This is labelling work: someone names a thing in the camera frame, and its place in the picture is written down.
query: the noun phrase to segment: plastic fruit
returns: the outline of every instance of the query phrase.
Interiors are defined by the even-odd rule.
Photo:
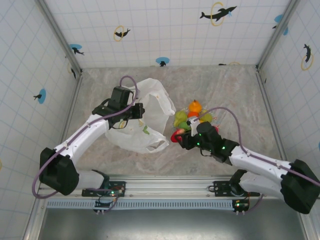
[[[187,114],[184,111],[177,111],[174,115],[173,126],[176,128],[181,122],[187,121]]]
[[[202,116],[200,120],[211,123],[212,115],[210,113],[207,113],[206,115]]]
[[[191,118],[191,117],[199,117],[199,113],[195,111],[191,111],[188,113],[188,118]]]
[[[178,135],[178,134],[183,134],[185,132],[185,130],[184,129],[178,129],[177,131],[175,131],[173,134],[172,134],[172,136],[171,136],[171,142],[173,142],[173,143],[177,143],[178,142],[178,140],[180,140],[180,141],[182,141],[182,137],[181,136],[177,136],[176,138],[178,139],[176,139],[175,138],[175,135]]]
[[[179,124],[178,128],[179,128],[179,129],[184,129],[184,130],[186,130],[186,131],[191,130],[191,127],[187,124],[186,121],[181,122],[181,123]]]
[[[201,106],[200,102],[198,102],[197,100],[194,100],[192,103],[190,103],[190,105],[189,105],[190,112],[200,113],[201,110],[202,110],[202,106]]]

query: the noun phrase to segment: white plastic bag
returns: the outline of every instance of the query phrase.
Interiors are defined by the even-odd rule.
[[[145,113],[142,119],[132,119],[116,123],[115,128],[105,133],[108,140],[126,150],[140,154],[157,153],[169,145],[163,136],[169,116],[176,108],[160,81],[148,78],[137,83],[139,89],[136,103],[143,103]],[[128,87],[135,92],[135,87]]]

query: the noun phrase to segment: orange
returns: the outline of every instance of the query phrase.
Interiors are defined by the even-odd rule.
[[[191,111],[188,113],[188,118],[191,118],[191,117],[199,117],[199,113],[195,111]]]
[[[202,110],[202,106],[197,100],[194,100],[193,102],[190,103],[189,105],[190,112],[200,113],[201,110]]]

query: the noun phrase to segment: marble floor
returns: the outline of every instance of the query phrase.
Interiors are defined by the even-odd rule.
[[[275,137],[257,82],[254,66],[184,66],[95,68],[83,71],[83,80],[68,129],[68,137],[89,117],[91,111],[111,96],[124,75],[137,82],[147,78],[159,80],[177,110],[196,99],[205,108],[223,106],[239,119],[243,144],[272,158],[280,157]],[[132,86],[129,79],[124,83]],[[223,138],[238,142],[233,117],[223,110],[213,113],[220,123]],[[173,133],[174,117],[170,117],[164,135]],[[200,155],[200,150],[182,149],[170,143],[163,151],[138,154],[111,144],[104,135],[83,154],[76,165],[80,170],[97,169],[106,174],[126,175],[230,175],[236,168]]]

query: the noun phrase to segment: white tile wall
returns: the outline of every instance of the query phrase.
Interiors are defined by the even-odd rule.
[[[168,66],[257,64],[289,0],[220,1],[237,6],[220,26],[200,19],[201,12],[210,15],[211,0],[46,2],[68,43],[82,46],[84,55],[75,55],[81,67],[104,68],[157,66],[158,57],[169,58]],[[116,42],[120,25],[130,32]]]
[[[0,7],[0,240],[21,239],[34,203],[40,152],[59,143],[76,85],[33,0]],[[39,104],[33,96],[45,88]]]
[[[320,178],[320,8],[304,0],[268,60],[266,88],[288,160],[308,163]],[[307,50],[311,56],[302,63]]]

